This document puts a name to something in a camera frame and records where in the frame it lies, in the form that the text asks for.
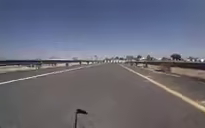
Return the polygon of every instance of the tree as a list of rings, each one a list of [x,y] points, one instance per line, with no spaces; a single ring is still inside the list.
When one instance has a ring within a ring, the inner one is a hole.
[[[181,55],[180,54],[174,53],[170,57],[172,58],[172,60],[181,60]]]
[[[123,57],[120,57],[119,59],[120,59],[120,60],[124,60],[124,58],[123,58]]]
[[[116,57],[115,57],[115,60],[119,60],[119,57],[118,57],[118,56],[116,56]]]
[[[140,60],[141,58],[142,58],[141,55],[138,55],[138,56],[136,57],[137,60]]]
[[[147,60],[147,61],[152,60],[151,56],[150,56],[150,55],[147,55],[146,60]]]
[[[126,60],[133,60],[134,56],[126,56]]]
[[[78,60],[78,57],[73,57],[72,60]]]
[[[167,58],[167,57],[162,57],[162,59],[161,59],[162,61],[169,61],[169,60],[171,60],[170,58]]]

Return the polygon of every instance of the road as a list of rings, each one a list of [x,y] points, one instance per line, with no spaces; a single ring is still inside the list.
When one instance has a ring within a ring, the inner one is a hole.
[[[2,128],[73,128],[77,108],[79,128],[205,128],[204,112],[118,64],[0,85]]]

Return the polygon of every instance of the pole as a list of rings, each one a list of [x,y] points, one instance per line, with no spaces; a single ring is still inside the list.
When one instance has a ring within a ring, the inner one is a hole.
[[[75,113],[75,123],[74,123],[74,128],[77,128],[77,112]]]

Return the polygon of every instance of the sky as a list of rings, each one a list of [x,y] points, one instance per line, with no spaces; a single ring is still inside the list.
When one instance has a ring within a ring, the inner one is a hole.
[[[205,57],[205,0],[0,0],[0,59]]]

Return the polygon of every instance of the white lane line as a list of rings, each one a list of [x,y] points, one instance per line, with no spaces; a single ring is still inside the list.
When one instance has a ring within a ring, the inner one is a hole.
[[[64,73],[64,72],[70,72],[70,71],[79,70],[79,69],[82,69],[82,68],[89,68],[89,67],[92,67],[92,66],[96,66],[96,65],[77,67],[77,68],[72,68],[72,69],[65,69],[65,70],[61,70],[61,71],[49,72],[49,73],[45,73],[45,74],[40,74],[40,75],[35,75],[35,76],[30,76],[30,77],[15,79],[15,80],[9,80],[9,81],[5,81],[5,82],[0,82],[0,85],[9,84],[9,83],[17,82],[17,81],[33,79],[33,78],[38,78],[38,77],[42,77],[42,76],[48,76],[48,75],[59,74],[59,73]]]
[[[127,69],[128,71],[130,71],[130,72],[132,72],[132,73],[138,75],[138,76],[141,76],[142,78],[144,78],[144,79],[150,81],[150,82],[153,83],[154,85],[157,85],[158,87],[164,89],[165,91],[167,91],[167,92],[173,94],[174,96],[176,96],[176,97],[182,99],[183,101],[185,101],[185,102],[191,104],[191,105],[194,106],[195,108],[197,108],[197,109],[199,109],[199,110],[201,110],[202,112],[205,113],[205,106],[200,105],[199,103],[197,103],[197,102],[193,101],[192,99],[190,99],[190,98],[188,98],[188,97],[182,95],[181,93],[179,93],[179,92],[177,92],[177,91],[174,91],[174,90],[172,90],[172,89],[166,87],[165,85],[163,85],[163,84],[161,84],[161,83],[158,83],[158,82],[156,82],[155,80],[150,79],[149,77],[146,77],[146,76],[144,76],[144,75],[142,75],[142,74],[140,74],[140,73],[138,73],[138,72],[136,72],[136,71],[134,71],[134,70],[132,70],[132,69],[130,69],[130,68],[128,68],[128,67],[125,67],[125,66],[123,66],[123,65],[120,65],[120,66],[123,67],[123,68],[125,68],[125,69]]]

